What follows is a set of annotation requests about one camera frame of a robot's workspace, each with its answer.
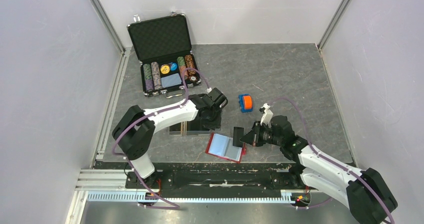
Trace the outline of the clear box with black cards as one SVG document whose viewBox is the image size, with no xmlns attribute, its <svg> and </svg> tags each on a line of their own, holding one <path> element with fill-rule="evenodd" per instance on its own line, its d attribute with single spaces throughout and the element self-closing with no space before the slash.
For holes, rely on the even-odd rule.
<svg viewBox="0 0 424 224">
<path fill-rule="evenodd" d="M 207 136 L 214 129 L 206 128 L 200 120 L 181 122 L 169 127 L 168 133 L 171 136 Z"/>
</svg>

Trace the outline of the red leather card holder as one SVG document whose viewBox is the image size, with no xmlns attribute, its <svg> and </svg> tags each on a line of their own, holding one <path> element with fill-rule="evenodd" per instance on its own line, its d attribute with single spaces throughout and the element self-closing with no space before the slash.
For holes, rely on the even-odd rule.
<svg viewBox="0 0 424 224">
<path fill-rule="evenodd" d="M 234 163 L 241 163 L 246 153 L 245 143 L 218 133 L 211 133 L 205 153 Z"/>
</svg>

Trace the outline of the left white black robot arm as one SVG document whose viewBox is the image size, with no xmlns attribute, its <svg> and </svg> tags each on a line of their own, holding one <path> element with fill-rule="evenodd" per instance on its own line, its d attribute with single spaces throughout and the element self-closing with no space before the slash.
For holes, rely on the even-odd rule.
<svg viewBox="0 0 424 224">
<path fill-rule="evenodd" d="M 195 119 L 205 128 L 214 130 L 221 126 L 223 108 L 227 97 L 217 88 L 207 93 L 187 95 L 180 102 L 155 109 L 130 107 L 112 131 L 115 146 L 126 157 L 138 181 L 145 188 L 157 182 L 155 167 L 147 152 L 153 135 L 172 125 Z"/>
</svg>

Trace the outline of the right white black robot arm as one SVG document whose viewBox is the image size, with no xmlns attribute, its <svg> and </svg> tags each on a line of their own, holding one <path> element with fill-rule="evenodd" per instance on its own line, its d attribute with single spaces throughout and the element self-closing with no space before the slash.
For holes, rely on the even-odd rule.
<svg viewBox="0 0 424 224">
<path fill-rule="evenodd" d="M 360 224 L 381 224 L 399 206 L 377 170 L 361 170 L 327 156 L 295 134 L 286 116 L 272 117 L 268 125 L 255 121 L 240 141 L 254 147 L 278 146 L 299 168 L 289 174 L 293 187 L 306 185 L 327 194 L 349 209 Z"/>
</svg>

